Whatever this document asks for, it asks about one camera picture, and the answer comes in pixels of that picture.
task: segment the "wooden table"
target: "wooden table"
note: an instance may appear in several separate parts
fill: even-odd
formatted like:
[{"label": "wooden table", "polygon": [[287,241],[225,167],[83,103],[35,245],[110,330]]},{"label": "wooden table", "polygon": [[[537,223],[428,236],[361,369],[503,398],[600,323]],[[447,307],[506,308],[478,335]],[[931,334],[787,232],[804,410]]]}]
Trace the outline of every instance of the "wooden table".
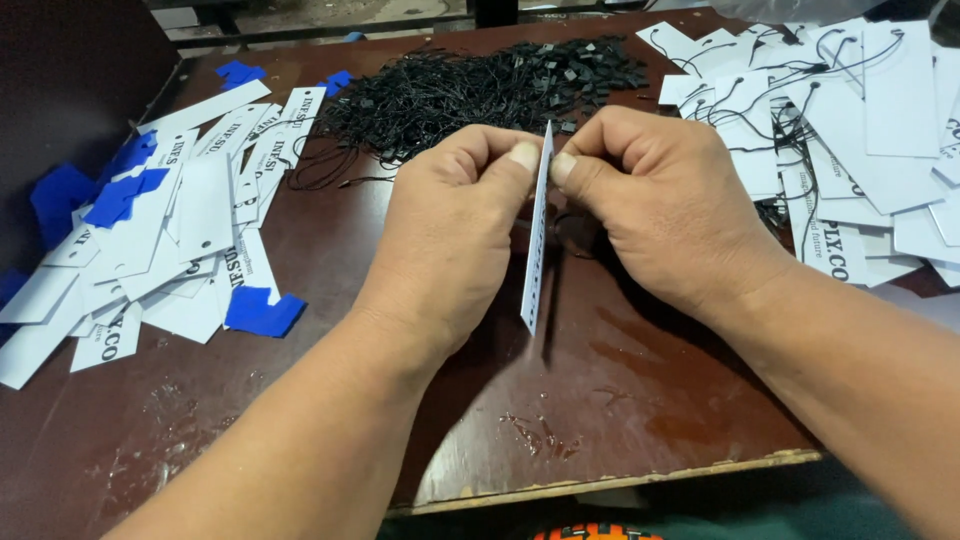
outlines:
[{"label": "wooden table", "polygon": [[[677,71],[634,32],[667,20],[691,37],[745,28],[710,10],[633,13],[433,36],[488,53],[519,40],[628,35],[661,76]],[[423,37],[208,56],[188,64],[174,109],[216,94],[213,69],[260,65],[284,103],[346,69],[373,74]],[[656,100],[617,92],[613,103]],[[565,139],[559,138],[558,148]],[[354,170],[370,167],[358,163]],[[144,326],[139,352],[69,375],[73,340],[20,392],[0,388],[0,536],[96,538],[202,453],[348,311],[380,236],[391,185],[281,188],[262,230],[281,292],[309,303],[282,340],[218,332],[205,346]],[[817,441],[713,333],[645,293],[609,253],[547,254],[548,305],[531,339],[523,262],[489,316],[436,377],[414,425],[394,512],[429,512],[820,458]],[[929,272],[908,277],[936,292]],[[344,422],[354,419],[344,418]]]}]

